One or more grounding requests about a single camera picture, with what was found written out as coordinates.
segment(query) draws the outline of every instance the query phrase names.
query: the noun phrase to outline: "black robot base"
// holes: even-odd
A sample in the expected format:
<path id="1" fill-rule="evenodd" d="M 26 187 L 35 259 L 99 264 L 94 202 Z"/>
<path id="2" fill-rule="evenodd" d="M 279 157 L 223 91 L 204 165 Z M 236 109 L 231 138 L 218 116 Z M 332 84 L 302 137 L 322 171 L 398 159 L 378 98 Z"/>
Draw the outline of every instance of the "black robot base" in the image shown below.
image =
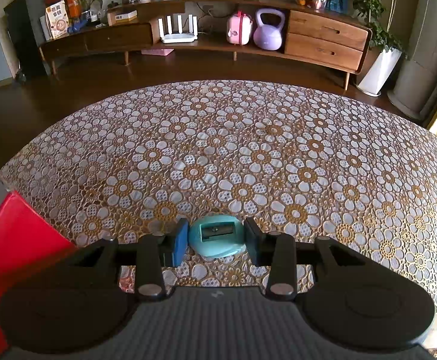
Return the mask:
<path id="1" fill-rule="evenodd" d="M 271 267 L 265 294 L 180 286 L 168 294 L 161 268 L 177 261 L 177 234 L 101 239 L 2 297 L 11 347 L 1 359 L 432 359 L 420 343 L 435 307 L 420 286 L 329 237 L 295 242 L 262 233 L 252 218 L 244 227 L 253 264 Z M 306 293 L 297 294 L 297 264 L 312 266 Z M 133 265 L 127 294 L 119 273 Z"/>

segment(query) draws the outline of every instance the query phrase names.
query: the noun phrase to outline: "purple kettlebell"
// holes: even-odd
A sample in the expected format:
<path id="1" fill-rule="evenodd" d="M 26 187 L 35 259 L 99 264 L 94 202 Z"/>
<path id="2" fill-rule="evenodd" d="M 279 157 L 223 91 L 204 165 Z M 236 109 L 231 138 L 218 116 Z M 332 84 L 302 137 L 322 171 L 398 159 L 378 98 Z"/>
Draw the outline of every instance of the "purple kettlebell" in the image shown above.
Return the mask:
<path id="1" fill-rule="evenodd" d="M 261 19 L 263 13 L 271 13 L 280 17 L 280 24 L 274 27 L 264 24 Z M 254 43 L 264 50 L 278 50 L 282 46 L 282 28 L 285 23 L 285 15 L 277 9 L 263 8 L 259 9 L 255 17 L 257 19 L 257 29 L 254 32 Z"/>

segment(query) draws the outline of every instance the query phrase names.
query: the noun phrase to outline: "wooden tv cabinet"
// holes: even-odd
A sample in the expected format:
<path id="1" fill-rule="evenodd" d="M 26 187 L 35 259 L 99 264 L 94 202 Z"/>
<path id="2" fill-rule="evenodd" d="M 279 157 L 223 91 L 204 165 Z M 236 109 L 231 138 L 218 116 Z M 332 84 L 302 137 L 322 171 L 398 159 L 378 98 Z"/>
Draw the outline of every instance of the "wooden tv cabinet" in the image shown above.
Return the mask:
<path id="1" fill-rule="evenodd" d="M 252 40 L 244 46 L 229 44 L 225 34 L 199 35 L 192 43 L 163 44 L 158 34 L 158 17 L 184 13 L 186 2 L 213 1 L 239 5 L 257 5 L 281 9 L 286 14 L 284 42 L 277 51 L 256 47 Z M 237 53 L 275 56 L 309 62 L 346 73 L 347 90 L 350 74 L 358 74 L 366 57 L 372 31 L 349 16 L 335 12 L 320 12 L 300 7 L 283 0 L 148 0 L 137 4 L 121 5 L 111 13 L 137 10 L 137 18 L 124 24 L 105 28 L 86 28 L 72 35 L 50 40 L 41 45 L 44 61 L 56 74 L 54 60 L 64 56 L 79 56 L 102 52 L 128 52 L 143 49 L 191 49 L 230 51 L 234 60 Z"/>

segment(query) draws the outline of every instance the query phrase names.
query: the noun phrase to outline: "floral lace tablecloth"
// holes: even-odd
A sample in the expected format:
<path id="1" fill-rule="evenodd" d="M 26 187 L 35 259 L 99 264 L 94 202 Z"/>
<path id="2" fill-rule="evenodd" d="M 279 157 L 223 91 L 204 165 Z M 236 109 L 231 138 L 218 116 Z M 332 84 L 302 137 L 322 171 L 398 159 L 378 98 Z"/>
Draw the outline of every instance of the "floral lace tablecloth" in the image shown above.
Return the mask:
<path id="1" fill-rule="evenodd" d="M 437 137 L 381 109 L 308 88 L 193 81 L 112 96 L 54 124 L 2 174 L 79 246 L 135 242 L 211 212 L 254 215 L 302 242 L 328 235 L 414 280 L 437 306 Z M 167 285 L 267 282 L 247 253 L 189 248 Z M 301 291 L 312 285 L 297 266 Z M 134 269 L 121 286 L 133 289 Z"/>

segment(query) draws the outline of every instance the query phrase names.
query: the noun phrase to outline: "white flower pot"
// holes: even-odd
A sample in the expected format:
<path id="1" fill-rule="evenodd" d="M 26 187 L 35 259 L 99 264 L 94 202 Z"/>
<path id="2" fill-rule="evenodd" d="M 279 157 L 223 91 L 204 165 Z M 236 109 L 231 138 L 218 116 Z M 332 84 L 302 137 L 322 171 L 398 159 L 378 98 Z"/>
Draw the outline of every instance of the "white flower pot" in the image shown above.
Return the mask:
<path id="1" fill-rule="evenodd" d="M 379 96 L 381 88 L 392 73 L 401 55 L 402 51 L 397 49 L 383 50 L 365 77 L 360 82 L 357 81 L 357 88 L 367 95 Z"/>

